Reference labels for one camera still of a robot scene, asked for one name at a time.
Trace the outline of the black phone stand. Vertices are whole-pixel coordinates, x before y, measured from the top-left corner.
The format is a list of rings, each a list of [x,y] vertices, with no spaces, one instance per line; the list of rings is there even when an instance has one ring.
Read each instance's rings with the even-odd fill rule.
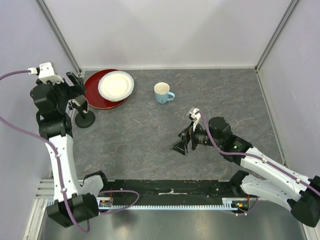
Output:
[[[75,115],[74,122],[79,128],[88,128],[93,125],[93,123],[96,120],[95,114],[88,109],[87,113],[80,112],[76,108],[76,105],[73,103],[73,99],[69,103],[69,109],[70,110],[76,110],[77,114]]]

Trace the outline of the smartphone with beige case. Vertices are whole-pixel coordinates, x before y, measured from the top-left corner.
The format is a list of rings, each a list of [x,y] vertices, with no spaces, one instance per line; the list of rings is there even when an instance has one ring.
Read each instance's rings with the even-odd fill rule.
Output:
[[[89,104],[87,99],[83,96],[77,96],[73,99],[73,103],[76,105],[76,108],[79,112],[87,113],[89,109]]]

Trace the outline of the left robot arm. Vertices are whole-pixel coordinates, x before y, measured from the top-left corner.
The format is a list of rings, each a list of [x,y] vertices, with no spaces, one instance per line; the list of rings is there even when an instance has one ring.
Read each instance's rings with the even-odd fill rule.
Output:
[[[59,75],[39,77],[30,91],[38,111],[36,121],[39,135],[48,150],[54,182],[53,205],[47,208],[50,219],[68,228],[99,215],[97,197],[110,191],[106,175],[101,171],[88,174],[78,180],[74,155],[72,120],[66,109],[76,109],[75,122],[88,128],[95,122],[95,114],[89,110],[84,94],[84,80],[73,72],[67,72],[69,85]]]

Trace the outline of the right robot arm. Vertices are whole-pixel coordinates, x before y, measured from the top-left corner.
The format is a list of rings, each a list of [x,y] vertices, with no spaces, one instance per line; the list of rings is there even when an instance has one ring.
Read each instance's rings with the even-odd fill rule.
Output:
[[[269,158],[248,141],[236,136],[223,117],[213,117],[203,128],[199,115],[189,115],[191,123],[178,134],[170,149],[188,154],[188,144],[212,146],[228,162],[251,170],[262,179],[239,170],[230,179],[229,191],[261,197],[287,209],[299,222],[314,228],[320,221],[320,178],[309,178]]]

